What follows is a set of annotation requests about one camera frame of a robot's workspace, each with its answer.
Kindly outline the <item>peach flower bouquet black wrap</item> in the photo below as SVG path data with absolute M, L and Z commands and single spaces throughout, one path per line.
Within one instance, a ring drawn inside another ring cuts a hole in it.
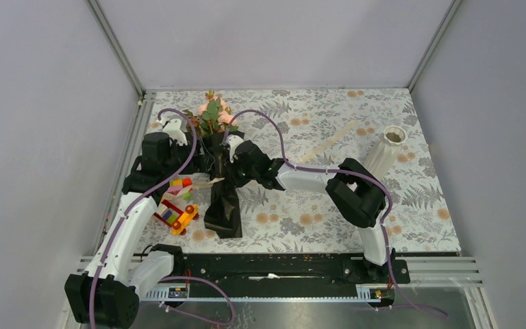
M 221 239 L 242 236 L 240 202 L 236 184 L 231 177 L 229 150 L 223 144 L 224 134 L 241 138 L 245 134 L 238 124 L 231 122 L 231 108 L 213 90 L 205 94 L 206 102 L 195 113 L 184 113 L 192 121 L 197 133 L 197 150 L 192 161 L 195 173 L 206 173 L 213 181 L 210 188 L 210 205 L 204 214 L 205 228 L 214 231 Z

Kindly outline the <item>cream ribbon with gold text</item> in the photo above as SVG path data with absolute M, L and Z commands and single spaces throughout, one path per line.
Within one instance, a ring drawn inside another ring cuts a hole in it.
M 337 130 L 336 133 L 334 133 L 329 138 L 326 138 L 321 144 L 316 146 L 314 149 L 306 153 L 304 156 L 300 157 L 296 161 L 296 163 L 307 163 L 311 159 L 313 159 L 316 155 L 319 153 L 323 153 L 325 150 L 329 149 L 333 144 L 337 143 L 340 139 L 342 139 L 350 130 L 353 130 L 357 127 L 359 121 L 358 120 L 352 120 L 348 122 L 344 127 Z M 190 190 L 192 189 L 200 189 L 200 188 L 210 188 L 214 184 L 218 182 L 224 181 L 224 178 L 214 178 L 210 181 L 201 181 L 201 180 L 195 180 L 192 179 L 193 184 L 186 187 L 186 189 Z

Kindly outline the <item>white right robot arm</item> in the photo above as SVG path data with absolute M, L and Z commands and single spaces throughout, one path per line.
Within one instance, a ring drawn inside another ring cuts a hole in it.
M 256 181 L 270 190 L 298 190 L 329 196 L 342 217 L 359 228 L 364 246 L 365 272 L 374 282 L 392 274 L 384 233 L 377 223 L 386 205 L 385 193 L 357 160 L 346 158 L 338 167 L 289 165 L 282 158 L 270 159 L 252 141 L 239 136 L 226 140 L 231 176 L 237 187 Z

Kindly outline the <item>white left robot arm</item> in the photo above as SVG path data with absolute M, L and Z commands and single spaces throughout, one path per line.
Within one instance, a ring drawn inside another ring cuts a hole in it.
M 198 140 L 194 133 L 154 132 L 142 140 L 142 153 L 126 176 L 115 218 L 82 274 L 71 274 L 64 291 L 75 321 L 91 328 L 130 328 L 141 297 L 161 277 L 181 279 L 184 262 L 166 251 L 152 251 L 129 273 L 142 231 L 174 180 L 192 163 Z

